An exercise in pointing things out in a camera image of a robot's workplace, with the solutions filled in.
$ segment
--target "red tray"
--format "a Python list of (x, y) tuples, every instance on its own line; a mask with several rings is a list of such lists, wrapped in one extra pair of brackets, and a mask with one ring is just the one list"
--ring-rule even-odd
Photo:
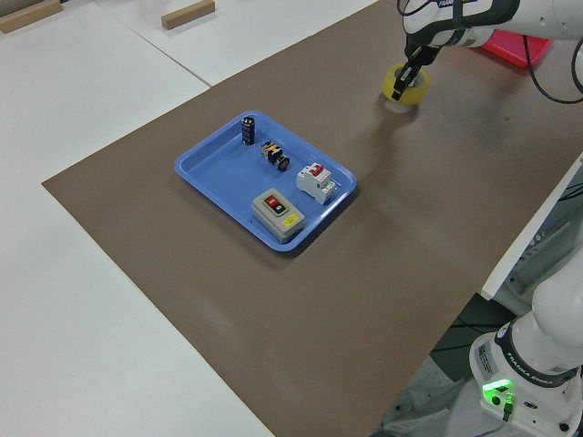
[[(528, 50), (530, 51), (532, 65), (540, 61), (551, 44), (553, 44), (553, 41), (550, 39), (528, 37)], [(515, 66), (524, 68), (528, 65), (522, 35), (513, 34), (505, 30), (496, 30), (481, 48), (500, 56)]]

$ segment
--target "wooden stick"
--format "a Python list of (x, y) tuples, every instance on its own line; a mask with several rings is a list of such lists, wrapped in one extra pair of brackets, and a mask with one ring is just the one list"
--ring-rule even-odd
[(7, 34), (62, 10), (63, 6), (59, 0), (44, 0), (36, 5), (25, 7), (20, 11), (0, 17), (0, 30)]
[(173, 29), (179, 25), (184, 25), (192, 20), (201, 18), (215, 11), (214, 0), (200, 0), (199, 2), (183, 7), (178, 11), (170, 12), (162, 16), (162, 26), (167, 29)]

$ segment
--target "yellow sticker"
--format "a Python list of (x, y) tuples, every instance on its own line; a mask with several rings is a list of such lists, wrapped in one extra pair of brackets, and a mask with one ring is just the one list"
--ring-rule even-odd
[(293, 224), (293, 222), (297, 219), (298, 219), (298, 216), (296, 216), (295, 214), (290, 214), (290, 216), (288, 218), (286, 218), (282, 223), (285, 226), (290, 227)]

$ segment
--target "roll of tape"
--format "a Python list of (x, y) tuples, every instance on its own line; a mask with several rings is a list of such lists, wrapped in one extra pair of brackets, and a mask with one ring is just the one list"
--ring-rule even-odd
[(427, 88), (429, 88), (429, 75), (426, 74), (424, 70), (420, 70), (417, 77), (413, 80), (410, 86), (403, 92), (401, 98), (399, 100), (394, 100), (391, 96), (393, 95), (394, 91), (394, 83), (396, 82), (397, 76), (401, 72), (404, 64), (395, 64), (391, 68), (389, 68), (386, 77), (384, 78), (383, 82), (383, 94), (389, 100), (393, 100), (400, 105), (405, 105), (408, 107), (418, 105), (425, 93), (427, 92)]

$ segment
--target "brown mat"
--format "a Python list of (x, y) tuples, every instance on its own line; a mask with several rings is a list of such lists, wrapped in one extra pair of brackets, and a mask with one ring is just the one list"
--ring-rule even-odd
[[(392, 2), (374, 4), (44, 184), (278, 437), (368, 435), (580, 151), (580, 108), (468, 49), (429, 69), (419, 110), (388, 111), (403, 45)], [(173, 171), (248, 109), (358, 178), (299, 256)]]

